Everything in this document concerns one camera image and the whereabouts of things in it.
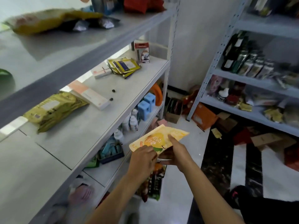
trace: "red bag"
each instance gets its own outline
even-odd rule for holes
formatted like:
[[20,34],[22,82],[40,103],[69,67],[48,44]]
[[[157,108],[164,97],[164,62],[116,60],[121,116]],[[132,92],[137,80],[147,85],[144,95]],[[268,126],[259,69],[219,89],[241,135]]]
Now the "red bag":
[[165,10],[163,7],[164,0],[124,0],[125,12],[141,12],[146,11],[162,12]]

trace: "forearm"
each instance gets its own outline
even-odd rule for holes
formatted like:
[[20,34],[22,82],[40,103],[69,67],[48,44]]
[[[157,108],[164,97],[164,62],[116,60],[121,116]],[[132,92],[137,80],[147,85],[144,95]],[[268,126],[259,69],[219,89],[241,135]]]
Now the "forearm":
[[86,224],[118,223],[126,204],[139,185],[131,177],[125,175],[113,192],[95,210]]
[[206,224],[244,223],[195,162],[185,168],[184,174]]

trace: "orange packet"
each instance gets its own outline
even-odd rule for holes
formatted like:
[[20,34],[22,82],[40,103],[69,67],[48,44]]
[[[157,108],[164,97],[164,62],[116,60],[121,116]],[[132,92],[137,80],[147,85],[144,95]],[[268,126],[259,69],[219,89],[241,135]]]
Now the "orange packet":
[[172,146],[172,143],[168,139],[168,135],[172,135],[178,141],[187,136],[189,132],[182,131],[172,127],[166,127],[163,124],[158,126],[151,132],[145,134],[138,140],[129,145],[130,149],[134,152],[139,147],[144,145],[154,147],[157,154],[161,154],[163,151]]

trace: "orange ring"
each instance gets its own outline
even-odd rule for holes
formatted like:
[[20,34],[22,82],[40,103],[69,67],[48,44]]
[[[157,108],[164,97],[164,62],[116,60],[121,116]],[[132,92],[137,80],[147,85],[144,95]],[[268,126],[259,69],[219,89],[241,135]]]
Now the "orange ring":
[[160,106],[163,101],[162,91],[157,83],[155,83],[149,90],[152,94],[156,96],[156,106]]

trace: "human arm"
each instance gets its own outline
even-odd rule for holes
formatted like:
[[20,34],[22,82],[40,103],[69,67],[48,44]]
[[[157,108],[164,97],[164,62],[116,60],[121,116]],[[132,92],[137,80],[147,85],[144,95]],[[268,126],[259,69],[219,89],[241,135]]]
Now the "human arm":
[[85,224],[118,223],[128,201],[153,172],[156,161],[157,153],[152,146],[132,152],[128,172]]
[[172,149],[162,153],[159,158],[169,159],[161,164],[176,165],[185,175],[205,224],[243,224],[238,214],[226,203],[198,165],[192,160],[186,147],[171,135]]

